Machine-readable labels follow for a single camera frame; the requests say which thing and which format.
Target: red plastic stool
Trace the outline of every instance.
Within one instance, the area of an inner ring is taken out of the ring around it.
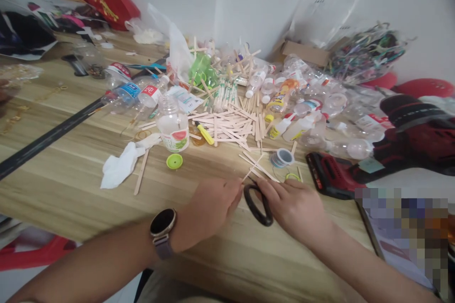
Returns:
[[[13,241],[0,250],[0,271],[50,265],[75,248],[74,241],[55,236],[38,250],[15,252],[16,241]]]

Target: human hand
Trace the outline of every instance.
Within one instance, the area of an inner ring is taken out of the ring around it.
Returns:
[[[174,252],[184,251],[218,232],[242,198],[242,179],[202,180],[191,201],[177,211],[171,232]]]
[[[259,178],[257,184],[274,218],[291,237],[310,249],[327,242],[334,224],[316,190],[293,179],[278,183]]]

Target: watch strap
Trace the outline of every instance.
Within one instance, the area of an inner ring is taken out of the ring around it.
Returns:
[[[155,245],[155,250],[158,257],[162,260],[172,257],[174,251],[172,251],[171,245],[169,243],[169,235],[165,235],[161,238],[153,240]]]

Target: forearm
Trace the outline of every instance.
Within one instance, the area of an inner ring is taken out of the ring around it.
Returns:
[[[8,303],[103,302],[158,260],[150,221],[142,220],[85,243],[33,278]]]
[[[368,303],[440,302],[431,292],[390,267],[336,224],[327,242],[310,249]]]

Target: crumpled tissue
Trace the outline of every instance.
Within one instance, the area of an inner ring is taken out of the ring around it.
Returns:
[[[133,172],[138,157],[159,142],[161,142],[160,134],[151,134],[137,143],[128,143],[120,157],[110,155],[103,166],[101,189],[118,187]]]

